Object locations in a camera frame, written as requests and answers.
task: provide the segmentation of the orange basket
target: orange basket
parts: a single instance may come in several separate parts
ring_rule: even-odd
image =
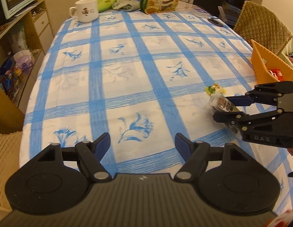
[[[253,44],[251,63],[253,64],[258,84],[280,82],[269,73],[268,70],[272,68],[280,69],[285,81],[293,81],[293,69],[290,66],[256,41],[251,40],[251,43]]]

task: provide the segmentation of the chair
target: chair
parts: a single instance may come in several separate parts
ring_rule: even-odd
[[[234,31],[251,46],[253,39],[279,55],[293,37],[291,31],[266,7],[245,1]]]
[[[19,169],[19,150],[22,132],[0,134],[0,220],[12,209],[5,195],[5,184]]]

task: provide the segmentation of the tablecloth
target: tablecloth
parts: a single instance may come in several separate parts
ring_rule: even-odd
[[[74,146],[109,132],[111,147],[101,162],[112,175],[174,175],[183,162],[174,147],[174,136],[181,132],[212,146],[236,143],[279,180],[276,213],[291,209],[293,178],[287,173],[293,171],[293,158],[288,152],[237,140],[206,108],[204,88],[215,82],[226,96],[253,89],[251,50],[226,25],[185,12],[113,11],[85,24],[68,19],[31,93],[20,164],[50,143]],[[241,108],[249,114],[272,109]]]

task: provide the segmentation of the jar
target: jar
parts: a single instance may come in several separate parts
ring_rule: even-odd
[[[19,81],[24,82],[25,76],[22,73],[21,69],[16,69],[14,75],[19,79]]]

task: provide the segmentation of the mug handle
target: mug handle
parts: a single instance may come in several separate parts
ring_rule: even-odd
[[[69,9],[70,16],[72,18],[77,18],[77,16],[74,16],[74,13],[73,13],[74,10],[76,10],[76,7],[70,7],[70,9]]]

